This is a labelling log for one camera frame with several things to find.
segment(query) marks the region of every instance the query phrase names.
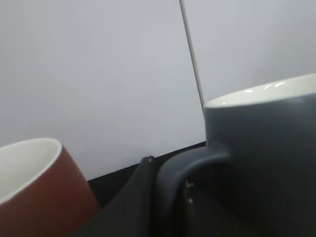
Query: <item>black object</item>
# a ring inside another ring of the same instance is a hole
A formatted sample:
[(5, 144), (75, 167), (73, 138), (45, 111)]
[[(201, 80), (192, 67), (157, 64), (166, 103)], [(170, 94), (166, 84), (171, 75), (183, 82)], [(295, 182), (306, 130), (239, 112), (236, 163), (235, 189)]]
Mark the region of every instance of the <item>black object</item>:
[(124, 188), (91, 221), (69, 237), (148, 237), (153, 157), (143, 158)]

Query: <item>ceramic mug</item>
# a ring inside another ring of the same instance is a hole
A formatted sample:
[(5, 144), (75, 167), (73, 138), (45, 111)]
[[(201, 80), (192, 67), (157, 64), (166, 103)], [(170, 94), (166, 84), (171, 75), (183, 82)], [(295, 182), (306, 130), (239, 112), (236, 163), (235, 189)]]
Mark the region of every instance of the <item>ceramic mug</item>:
[(206, 148), (167, 161), (157, 178), (166, 216), (180, 183), (227, 163), (221, 190), (264, 236), (316, 236), (316, 74), (235, 92), (204, 106)]
[(100, 210), (65, 147), (39, 138), (0, 148), (0, 236), (59, 237)]

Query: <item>vertical line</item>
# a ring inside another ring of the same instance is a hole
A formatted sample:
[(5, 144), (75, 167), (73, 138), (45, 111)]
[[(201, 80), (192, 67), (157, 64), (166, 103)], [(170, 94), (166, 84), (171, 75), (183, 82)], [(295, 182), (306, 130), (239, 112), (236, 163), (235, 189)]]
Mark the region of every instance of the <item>vertical line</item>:
[(186, 35), (187, 35), (187, 41), (188, 41), (188, 45), (189, 45), (189, 51), (190, 51), (190, 56), (191, 56), (194, 76), (195, 76), (196, 83), (197, 83), (198, 96), (199, 96), (199, 100), (200, 100), (202, 111), (203, 111), (203, 115), (204, 115), (204, 109), (203, 109), (203, 107), (204, 107), (204, 97), (203, 97), (203, 92), (202, 92), (202, 87), (201, 87), (201, 81), (200, 81), (199, 74), (198, 74), (198, 64), (197, 64), (196, 55), (195, 55), (195, 52), (194, 52), (194, 49), (193, 49), (193, 43), (192, 43), (192, 39), (191, 39), (191, 33), (190, 33), (190, 29), (189, 29), (187, 13), (186, 13), (186, 9), (185, 9), (183, 1), (184, 0), (179, 0), (179, 3), (180, 3), (180, 8), (181, 8), (184, 28), (185, 28)]

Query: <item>red mug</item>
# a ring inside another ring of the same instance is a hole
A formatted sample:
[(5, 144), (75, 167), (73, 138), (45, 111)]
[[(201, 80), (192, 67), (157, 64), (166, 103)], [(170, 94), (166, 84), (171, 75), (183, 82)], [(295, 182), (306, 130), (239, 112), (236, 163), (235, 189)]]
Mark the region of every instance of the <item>red mug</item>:
[(39, 138), (0, 148), (1, 237), (62, 237), (99, 210), (59, 141)]

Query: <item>wall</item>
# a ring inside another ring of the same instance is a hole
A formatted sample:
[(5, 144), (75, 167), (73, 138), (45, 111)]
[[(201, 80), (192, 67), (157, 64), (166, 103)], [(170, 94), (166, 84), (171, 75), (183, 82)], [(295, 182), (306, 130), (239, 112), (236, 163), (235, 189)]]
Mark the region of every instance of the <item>wall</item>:
[(87, 179), (204, 140), (177, 0), (2, 0), (0, 145), (59, 139)]
[(316, 71), (316, 1), (185, 0), (205, 101)]

